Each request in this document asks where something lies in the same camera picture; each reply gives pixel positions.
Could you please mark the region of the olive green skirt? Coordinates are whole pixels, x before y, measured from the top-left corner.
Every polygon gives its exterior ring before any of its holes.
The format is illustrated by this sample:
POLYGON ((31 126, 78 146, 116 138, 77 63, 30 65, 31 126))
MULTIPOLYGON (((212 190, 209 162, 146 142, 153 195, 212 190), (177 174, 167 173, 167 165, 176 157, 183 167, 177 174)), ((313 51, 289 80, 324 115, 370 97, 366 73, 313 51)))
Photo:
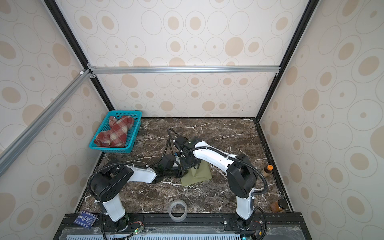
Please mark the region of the olive green skirt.
POLYGON ((189 186, 200 182, 209 181, 212 179, 209 164, 206 161, 201 161, 198 169, 191 168, 188 173, 181 178, 182 186, 189 186))

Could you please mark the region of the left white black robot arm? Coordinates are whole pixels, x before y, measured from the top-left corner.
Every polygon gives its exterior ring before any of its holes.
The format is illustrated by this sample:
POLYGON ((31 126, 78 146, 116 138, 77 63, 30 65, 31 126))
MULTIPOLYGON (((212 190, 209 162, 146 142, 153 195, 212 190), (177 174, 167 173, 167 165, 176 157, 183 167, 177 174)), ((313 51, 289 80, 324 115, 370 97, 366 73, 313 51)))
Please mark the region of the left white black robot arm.
POLYGON ((157 184, 165 178, 181 179, 188 172, 173 160, 145 167, 117 161, 95 171, 88 179, 87 190, 100 205, 102 214, 108 216, 112 222, 122 224, 126 210, 119 194, 128 182, 157 184))

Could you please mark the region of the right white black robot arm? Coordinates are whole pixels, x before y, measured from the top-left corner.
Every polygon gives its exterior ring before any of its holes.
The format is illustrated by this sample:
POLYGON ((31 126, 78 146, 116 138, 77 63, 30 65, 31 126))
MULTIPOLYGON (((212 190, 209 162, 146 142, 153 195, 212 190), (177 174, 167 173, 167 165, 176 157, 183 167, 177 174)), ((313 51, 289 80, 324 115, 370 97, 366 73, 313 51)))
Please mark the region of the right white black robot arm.
POLYGON ((226 173, 229 188, 236 195, 237 219, 239 229, 250 227, 254 216, 254 198, 268 191, 268 183, 245 154, 232 155, 208 145, 199 138, 187 140, 183 144, 174 141, 181 154, 181 161, 203 160, 226 173))

